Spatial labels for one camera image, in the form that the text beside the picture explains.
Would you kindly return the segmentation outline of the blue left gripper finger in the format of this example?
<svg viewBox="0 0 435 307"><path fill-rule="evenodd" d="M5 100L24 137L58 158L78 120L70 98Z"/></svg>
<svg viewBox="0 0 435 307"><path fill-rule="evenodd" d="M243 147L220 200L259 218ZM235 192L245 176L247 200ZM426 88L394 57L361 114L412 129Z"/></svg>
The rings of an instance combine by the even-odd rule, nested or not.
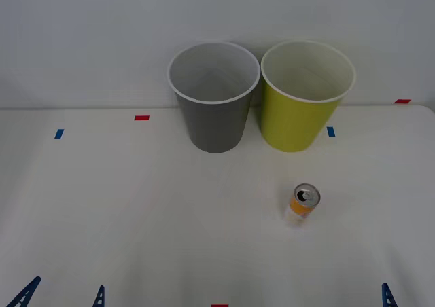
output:
<svg viewBox="0 0 435 307"><path fill-rule="evenodd" d="M36 288L41 282L41 277L36 276L8 305L7 307L27 307Z"/></svg>
<svg viewBox="0 0 435 307"><path fill-rule="evenodd" d="M105 306L105 287L101 285L97 292L97 296L94 300L92 307L104 307Z"/></svg>

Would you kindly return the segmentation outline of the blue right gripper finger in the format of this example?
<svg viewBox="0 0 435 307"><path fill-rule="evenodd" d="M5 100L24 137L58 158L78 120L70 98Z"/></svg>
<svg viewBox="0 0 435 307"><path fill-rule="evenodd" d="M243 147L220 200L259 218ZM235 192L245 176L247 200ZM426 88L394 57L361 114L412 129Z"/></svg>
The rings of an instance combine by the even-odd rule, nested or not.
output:
<svg viewBox="0 0 435 307"><path fill-rule="evenodd" d="M397 303L387 283L382 284L383 307L397 307Z"/></svg>

